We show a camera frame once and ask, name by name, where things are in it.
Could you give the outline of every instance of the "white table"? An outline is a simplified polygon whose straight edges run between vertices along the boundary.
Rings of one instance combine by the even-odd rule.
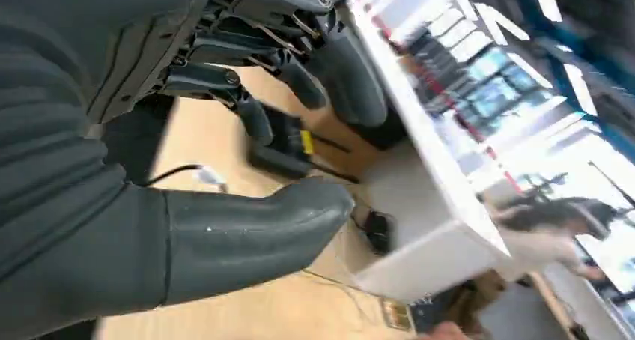
[[[363,179],[374,208],[395,217],[396,250],[355,274],[359,287],[410,302],[491,268],[509,253],[388,44],[356,0],[358,34],[414,148],[397,147]]]

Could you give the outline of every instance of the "robotic hand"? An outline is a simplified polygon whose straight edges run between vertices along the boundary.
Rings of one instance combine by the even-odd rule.
[[[353,201],[306,179],[265,199],[147,189],[85,125],[152,94],[219,100],[257,142],[261,66],[310,109],[386,115],[341,0],[0,0],[0,338],[182,303],[309,265]]]
[[[262,145],[273,134],[260,103],[233,71],[260,66],[309,109],[331,100],[346,122],[381,125],[383,91],[361,43],[346,26],[343,0],[136,0],[147,17],[117,30],[105,85],[89,115],[98,122],[152,93],[221,101]],[[161,13],[173,4],[180,12]]]

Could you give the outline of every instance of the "dark hair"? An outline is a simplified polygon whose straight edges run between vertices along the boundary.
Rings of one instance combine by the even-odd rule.
[[[545,203],[537,203],[527,209],[520,209],[513,216],[501,221],[501,226],[515,231],[532,231],[541,225],[563,228],[572,219],[584,220],[584,215],[572,204],[584,207],[602,226],[608,229],[617,216],[617,210],[601,201],[588,198],[562,198]]]

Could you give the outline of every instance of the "red stripe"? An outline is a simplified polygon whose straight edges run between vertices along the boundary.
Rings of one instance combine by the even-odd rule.
[[[365,4],[363,6],[363,9],[366,13],[370,13],[372,10],[372,4],[368,3]],[[383,20],[380,18],[379,14],[375,15],[371,18],[371,21],[373,22],[373,24],[378,27],[381,32],[383,33],[383,36],[386,38],[386,40],[390,41],[390,36],[392,34],[392,31],[390,29],[388,29],[388,27],[386,26],[386,23],[383,22]],[[407,50],[400,44],[391,42],[392,44],[395,45],[395,47],[402,53],[402,54],[406,54]],[[457,119],[465,125],[467,132],[474,138],[474,140],[476,140],[477,142],[481,143],[485,140],[485,137],[478,132],[478,130],[476,128],[474,128],[472,126],[472,124],[468,123],[465,118],[461,115],[461,113],[458,111],[457,107],[456,107],[456,102],[454,99],[452,99],[447,93],[445,88],[441,85],[441,83],[439,83],[422,65],[420,65],[419,63],[415,63],[415,68],[416,71],[418,73],[419,76],[423,77],[425,79],[425,81],[428,83],[428,85],[430,85],[430,88],[432,89],[432,91],[434,93],[436,93],[437,95],[441,96],[441,98],[443,99],[443,101],[445,101],[446,105],[448,107],[450,107],[450,109],[454,110],[456,113],[456,117]],[[494,149],[492,147],[487,147],[487,149],[485,149],[485,153],[487,155],[489,155],[493,160],[497,160],[498,159],[498,155],[496,154],[496,152],[494,151]],[[511,176],[511,173],[509,171],[506,171],[505,169],[503,169],[503,175],[505,176],[505,179],[507,179],[509,181],[509,183],[511,183],[511,185],[514,187],[514,190],[518,193],[522,193],[523,190],[520,188],[520,186],[518,185],[518,183],[516,182],[516,180],[514,179],[514,177]]]

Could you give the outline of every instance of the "yellow label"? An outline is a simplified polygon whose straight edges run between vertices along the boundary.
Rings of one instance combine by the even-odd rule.
[[[309,155],[313,154],[313,139],[311,139],[311,133],[306,130],[301,130],[300,136],[302,137],[304,152]]]

